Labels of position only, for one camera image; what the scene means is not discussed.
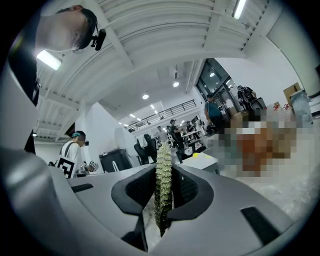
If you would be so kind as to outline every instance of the balcony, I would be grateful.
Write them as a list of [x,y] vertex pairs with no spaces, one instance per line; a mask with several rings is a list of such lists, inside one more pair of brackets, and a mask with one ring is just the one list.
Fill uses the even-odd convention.
[[196,109],[197,105],[194,100],[187,101],[185,103],[182,103],[180,105],[176,105],[174,107],[168,108],[164,111],[159,112],[158,114],[153,114],[151,116],[148,116],[141,121],[135,122],[130,124],[126,129],[132,133],[134,131],[138,131],[141,129],[144,129],[150,125],[156,124],[164,119],[167,119],[169,117],[173,117],[179,114],[183,114],[184,112],[187,112],[192,109]]

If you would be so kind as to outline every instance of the man in white shirt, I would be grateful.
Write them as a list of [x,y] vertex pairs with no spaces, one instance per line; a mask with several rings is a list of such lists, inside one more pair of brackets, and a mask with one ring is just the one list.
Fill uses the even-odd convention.
[[156,134],[159,136],[160,142],[163,144],[168,139],[168,135],[161,129],[161,126],[158,126],[157,128],[159,131]]
[[[84,162],[82,161],[80,148],[85,144],[86,134],[82,130],[78,130],[72,135],[72,140],[64,144],[61,149],[62,156],[65,156],[67,150],[66,157],[75,162],[75,170],[80,170],[81,165],[84,164]],[[89,172],[93,171],[93,167],[90,165],[86,166],[86,168]]]

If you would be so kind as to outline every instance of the green spiky object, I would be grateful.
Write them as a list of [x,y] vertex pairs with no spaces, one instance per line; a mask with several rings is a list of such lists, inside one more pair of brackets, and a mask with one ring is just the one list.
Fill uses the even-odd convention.
[[156,160],[154,217],[162,237],[168,227],[167,212],[172,209],[171,152],[167,143],[160,147]]

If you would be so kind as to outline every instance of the fluorescent light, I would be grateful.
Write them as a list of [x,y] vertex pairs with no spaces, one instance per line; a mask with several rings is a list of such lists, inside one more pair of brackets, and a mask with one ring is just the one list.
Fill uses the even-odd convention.
[[235,19],[239,19],[241,16],[242,11],[244,10],[245,4],[247,0],[238,0],[238,5],[236,4],[236,10],[234,12],[233,17]]
[[61,61],[53,57],[49,52],[43,50],[36,56],[40,61],[47,64],[50,68],[58,70],[61,65]]

